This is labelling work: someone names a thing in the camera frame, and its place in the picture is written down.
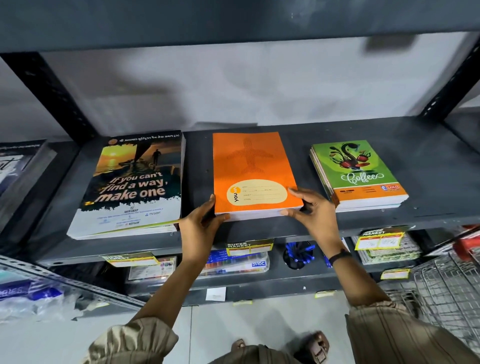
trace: tile floor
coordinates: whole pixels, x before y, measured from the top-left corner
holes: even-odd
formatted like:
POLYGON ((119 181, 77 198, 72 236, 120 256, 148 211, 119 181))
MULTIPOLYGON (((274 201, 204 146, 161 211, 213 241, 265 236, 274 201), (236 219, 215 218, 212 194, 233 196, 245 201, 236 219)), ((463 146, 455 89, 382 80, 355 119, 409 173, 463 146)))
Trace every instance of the tile floor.
MULTIPOLYGON (((294 351, 308 333, 322 330, 330 341, 329 364, 354 363, 345 327, 348 305, 342 292, 315 299, 313 295, 269 298, 233 306, 214 303, 182 308, 174 330, 180 337, 165 364, 207 364, 243 338, 294 351)), ((79 363, 88 345, 112 325, 132 314, 79 319, 77 322, 24 323, 0 326, 2 363, 79 363)))

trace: forearm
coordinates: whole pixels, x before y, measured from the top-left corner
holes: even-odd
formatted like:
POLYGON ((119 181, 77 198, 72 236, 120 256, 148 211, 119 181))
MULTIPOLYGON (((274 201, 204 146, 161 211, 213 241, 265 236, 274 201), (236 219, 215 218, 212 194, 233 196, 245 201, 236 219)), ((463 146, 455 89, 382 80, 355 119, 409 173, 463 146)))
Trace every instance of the forearm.
MULTIPOLYGON (((344 249, 338 240, 320 246, 327 258, 344 249)), ((333 263, 340 285, 348 303, 352 306, 369 305, 375 302, 390 301, 385 292, 369 276, 367 271, 353 257, 343 257, 333 263)))
POLYGON ((203 267, 202 264, 182 262, 131 321, 157 317, 172 328, 190 287, 203 267))

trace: shopping cart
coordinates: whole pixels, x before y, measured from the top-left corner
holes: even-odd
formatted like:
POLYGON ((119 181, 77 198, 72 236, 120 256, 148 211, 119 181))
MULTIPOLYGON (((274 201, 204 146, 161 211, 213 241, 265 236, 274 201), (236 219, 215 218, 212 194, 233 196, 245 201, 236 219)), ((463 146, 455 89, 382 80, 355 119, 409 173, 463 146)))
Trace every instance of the shopping cart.
POLYGON ((383 281, 392 301, 425 322, 444 327, 480 355, 480 249, 469 261, 455 251, 412 269, 409 281, 383 281))

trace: black wristband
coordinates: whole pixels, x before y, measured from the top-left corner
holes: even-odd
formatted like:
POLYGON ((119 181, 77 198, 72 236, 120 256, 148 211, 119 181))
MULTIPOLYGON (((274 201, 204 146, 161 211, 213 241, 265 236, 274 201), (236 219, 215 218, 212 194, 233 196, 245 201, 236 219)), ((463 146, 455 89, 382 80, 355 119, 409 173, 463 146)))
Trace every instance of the black wristband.
POLYGON ((333 263, 340 258, 344 258, 346 256, 352 256, 350 252, 347 252, 345 249, 341 249, 338 254, 335 254, 334 256, 330 257, 328 261, 330 262, 330 265, 333 266, 333 263))

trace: person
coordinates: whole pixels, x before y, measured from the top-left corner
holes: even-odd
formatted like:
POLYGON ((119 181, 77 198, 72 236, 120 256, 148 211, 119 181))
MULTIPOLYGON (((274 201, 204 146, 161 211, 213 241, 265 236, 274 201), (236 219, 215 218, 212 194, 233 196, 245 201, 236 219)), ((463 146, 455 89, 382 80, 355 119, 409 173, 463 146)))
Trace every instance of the person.
POLYGON ((153 157, 153 164, 157 165, 158 163, 158 157, 162 155, 162 152, 160 152, 158 149, 155 150, 155 152, 152 153, 153 157))
MULTIPOLYGON (((347 332, 356 363, 480 363, 480 359, 444 328, 412 317, 393 303, 340 240, 335 206, 320 194, 299 188, 289 192, 305 201, 309 214, 282 210, 301 222, 331 260, 351 306, 346 315, 347 332)), ((172 331, 182 303, 207 262, 215 233, 228 214, 208 224, 203 217, 214 206, 215 196, 180 221, 183 259, 165 284, 123 326, 113 326, 89 348, 84 364, 162 363, 178 340, 172 331)), ((329 345, 321 332, 294 356, 263 345, 234 343, 232 350, 215 364, 318 364, 329 345)))

